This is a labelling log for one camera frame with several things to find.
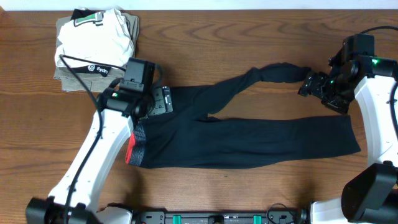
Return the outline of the black leggings with red waistband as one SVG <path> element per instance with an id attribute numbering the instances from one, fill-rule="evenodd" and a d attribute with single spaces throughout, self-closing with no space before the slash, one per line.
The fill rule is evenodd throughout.
<path id="1" fill-rule="evenodd" d="M 257 82 L 296 83 L 308 72 L 307 67 L 275 63 L 214 85 L 173 87 L 173 110 L 137 123 L 125 161 L 147 169 L 250 169 L 359 152 L 349 116 L 215 118 L 235 95 Z"/>

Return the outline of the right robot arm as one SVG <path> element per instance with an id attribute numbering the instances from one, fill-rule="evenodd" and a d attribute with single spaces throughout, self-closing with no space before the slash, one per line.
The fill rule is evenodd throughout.
<path id="1" fill-rule="evenodd" d="M 309 72 L 299 89 L 339 113 L 358 102 L 368 145 L 368 166 L 341 197 L 314 202 L 310 223 L 397 223 L 397 62 L 357 55 L 329 75 Z"/>

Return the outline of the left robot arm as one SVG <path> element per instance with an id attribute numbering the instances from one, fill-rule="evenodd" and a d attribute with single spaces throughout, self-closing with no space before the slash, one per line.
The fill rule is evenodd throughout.
<path id="1" fill-rule="evenodd" d="M 25 210 L 28 223 L 134 223 L 134 212 L 118 204 L 99 210 L 99 197 L 120 149 L 132 136 L 139 115 L 172 111 L 167 86 L 148 95 L 106 88 L 78 154 L 47 199 L 32 198 Z"/>

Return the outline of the khaki folded garment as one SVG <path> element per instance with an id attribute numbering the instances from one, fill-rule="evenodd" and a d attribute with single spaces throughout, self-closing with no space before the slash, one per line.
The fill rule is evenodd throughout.
<path id="1" fill-rule="evenodd" d="M 62 25 L 64 25 L 66 22 L 68 22 L 72 19 L 82 18 L 82 17 L 88 16 L 88 15 L 91 15 L 94 13 L 96 13 L 96 12 L 92 12 L 89 10 L 76 10 L 73 12 L 72 16 L 59 19 L 56 23 L 57 37 L 58 37 L 59 31 L 60 31 L 60 27 Z M 127 23 L 131 26 L 130 34 L 131 34 L 131 39 L 134 42 L 134 54 L 132 57 L 134 57 L 135 49 L 136 49 L 136 41 L 137 41 L 137 38 L 139 35 L 139 18 L 137 16 L 133 16 L 133 15 L 130 15 L 125 12 L 121 12 L 121 13 L 122 13 L 122 15 L 127 17 Z M 60 45 L 60 41 L 57 39 L 56 49 L 59 45 Z M 67 56 L 65 58 L 65 60 L 67 58 L 69 58 L 71 60 L 76 60 L 75 57 L 71 57 L 71 56 Z M 127 63 L 125 65 L 123 65 L 122 67 L 118 67 L 115 65 L 88 61 L 88 65 L 91 65 L 91 64 L 111 67 L 111 70 L 107 77 L 102 77 L 100 74 L 95 74 L 95 73 L 76 73 L 82 79 L 82 81 L 85 83 L 85 85 L 90 89 L 90 91 L 101 92 L 114 79 L 121 78 L 124 76 L 124 70 L 126 68 Z M 72 73 L 67 69 L 66 66 L 65 67 L 57 67 L 55 65 L 55 73 L 53 75 L 53 78 L 61 81 L 62 90 L 64 90 L 64 91 L 80 91 L 83 89 L 81 84 L 72 75 Z"/>

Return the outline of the white folded t-shirt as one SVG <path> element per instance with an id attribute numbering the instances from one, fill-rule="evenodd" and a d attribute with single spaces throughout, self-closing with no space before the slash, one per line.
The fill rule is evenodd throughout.
<path id="1" fill-rule="evenodd" d="M 127 17 L 117 9 L 72 19 L 60 27 L 55 64 L 65 67 L 60 56 L 67 55 L 76 58 L 65 60 L 72 68 L 87 66 L 88 61 L 122 67 L 134 54 L 130 28 Z"/>

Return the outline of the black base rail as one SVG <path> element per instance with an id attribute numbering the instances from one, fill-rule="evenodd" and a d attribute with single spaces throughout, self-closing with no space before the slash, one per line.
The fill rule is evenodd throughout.
<path id="1" fill-rule="evenodd" d="M 101 223 L 125 224 L 306 224 L 306 209 L 272 206 L 255 212 L 169 212 L 164 209 L 134 210 L 111 203 L 96 214 Z"/>

